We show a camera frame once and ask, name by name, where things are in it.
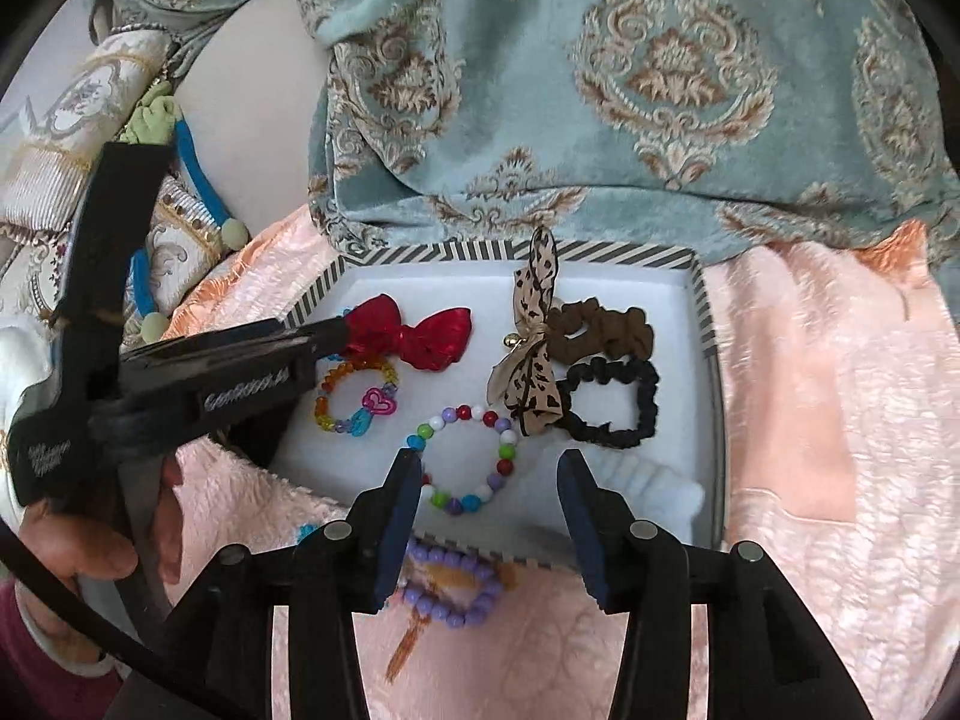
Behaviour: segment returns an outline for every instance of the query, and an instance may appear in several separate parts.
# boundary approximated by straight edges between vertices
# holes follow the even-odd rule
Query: maroon sleeve
[[[102,677],[79,677],[52,661],[30,636],[13,592],[0,584],[0,689],[13,718],[102,720],[120,689],[116,670]]]

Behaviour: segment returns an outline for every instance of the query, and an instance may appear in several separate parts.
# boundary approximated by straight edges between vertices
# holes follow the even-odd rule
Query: human hand
[[[184,553],[184,513],[173,488],[184,483],[184,474],[175,457],[163,462],[160,499],[152,522],[157,548],[157,571],[166,584],[176,584],[181,576]],[[75,594],[80,594],[77,576],[116,581],[130,576],[136,568],[133,543],[109,525],[75,514],[53,514],[49,501],[27,507],[20,524],[20,540],[52,574]],[[32,621],[50,640],[56,654],[75,664],[91,664],[100,656],[100,648],[82,637],[61,618],[40,603],[34,594],[19,586],[21,603]]]

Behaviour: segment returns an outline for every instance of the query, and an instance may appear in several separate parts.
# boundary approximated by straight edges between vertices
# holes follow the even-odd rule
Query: pink heart charm
[[[360,404],[370,413],[378,416],[388,416],[397,410],[397,401],[385,394],[379,386],[372,386],[363,396]]]

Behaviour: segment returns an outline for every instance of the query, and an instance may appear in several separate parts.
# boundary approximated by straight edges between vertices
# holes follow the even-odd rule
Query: pink bedspread
[[[757,247],[707,269],[730,441],[727,541],[767,549],[877,720],[920,718],[960,641],[960,344],[904,225],[873,250]],[[306,210],[208,279],[169,334],[282,316],[333,256]],[[342,514],[206,440],[179,453],[184,581],[221,546],[292,542]],[[605,718],[625,619],[568,573],[515,569],[488,624],[448,632],[392,605],[357,617],[376,720]],[[694,610],[690,716],[706,715],[707,633]],[[289,717],[286,617],[275,718]]]

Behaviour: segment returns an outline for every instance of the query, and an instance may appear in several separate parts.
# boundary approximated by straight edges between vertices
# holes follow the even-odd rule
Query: black scrunchie
[[[610,423],[587,425],[570,409],[570,394],[581,382],[596,381],[606,385],[611,379],[630,384],[637,382],[637,427],[632,430],[611,430]],[[570,365],[566,378],[557,382],[563,416],[554,424],[570,433],[578,442],[595,443],[613,449],[629,449],[656,432],[656,383],[659,375],[649,360],[630,357],[626,362],[608,362],[603,357],[594,357],[590,362]]]

